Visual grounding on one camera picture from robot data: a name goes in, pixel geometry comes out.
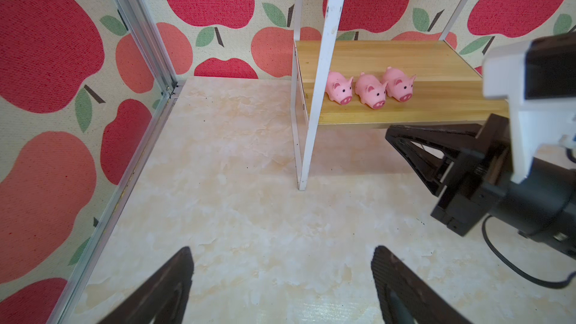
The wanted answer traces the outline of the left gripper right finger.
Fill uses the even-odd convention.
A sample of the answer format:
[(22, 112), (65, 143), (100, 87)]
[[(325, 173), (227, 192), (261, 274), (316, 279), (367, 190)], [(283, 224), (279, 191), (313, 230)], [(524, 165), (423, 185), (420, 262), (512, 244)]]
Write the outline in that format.
[(370, 263), (385, 323), (468, 323), (387, 247), (378, 246)]

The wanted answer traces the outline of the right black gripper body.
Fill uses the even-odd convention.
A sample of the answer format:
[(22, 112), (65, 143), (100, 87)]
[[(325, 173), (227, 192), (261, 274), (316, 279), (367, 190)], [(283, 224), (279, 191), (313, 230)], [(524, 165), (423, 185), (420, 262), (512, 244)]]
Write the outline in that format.
[(512, 181), (509, 120), (492, 114), (445, 180), (433, 217), (460, 236), (486, 215), (524, 238), (575, 258), (575, 171), (533, 159), (528, 176)]

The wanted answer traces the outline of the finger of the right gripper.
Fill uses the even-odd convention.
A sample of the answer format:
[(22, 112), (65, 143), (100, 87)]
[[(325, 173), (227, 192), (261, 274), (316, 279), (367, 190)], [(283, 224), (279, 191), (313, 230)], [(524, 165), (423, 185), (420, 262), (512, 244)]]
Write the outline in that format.
[(414, 142), (442, 152), (471, 149), (482, 129), (480, 124), (393, 125), (385, 138), (395, 148), (401, 143)]
[(443, 188), (442, 177), (449, 167), (446, 156), (437, 157), (410, 141), (392, 141), (391, 145), (411, 166), (426, 188), (438, 197)]

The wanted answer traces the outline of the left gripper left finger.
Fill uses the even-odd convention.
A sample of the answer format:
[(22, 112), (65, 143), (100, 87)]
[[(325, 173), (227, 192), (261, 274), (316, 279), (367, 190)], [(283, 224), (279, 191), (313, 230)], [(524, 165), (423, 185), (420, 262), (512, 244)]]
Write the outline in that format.
[(182, 323), (193, 274), (191, 249), (182, 247), (101, 322)]

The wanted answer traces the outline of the pink toy pig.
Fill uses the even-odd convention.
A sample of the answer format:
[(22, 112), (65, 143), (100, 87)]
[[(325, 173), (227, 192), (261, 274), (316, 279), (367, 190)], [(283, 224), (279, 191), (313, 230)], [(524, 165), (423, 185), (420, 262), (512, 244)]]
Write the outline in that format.
[(407, 76), (402, 70), (387, 67), (382, 75), (382, 83), (386, 86), (386, 94), (401, 103), (410, 100), (413, 96), (413, 84), (416, 75)]
[(329, 72), (325, 93), (330, 101), (342, 106), (349, 104), (353, 99), (353, 77), (347, 79), (339, 72)]
[(354, 90), (362, 104), (372, 110), (379, 110), (386, 103), (387, 85), (387, 82), (380, 82), (376, 76), (361, 72)]

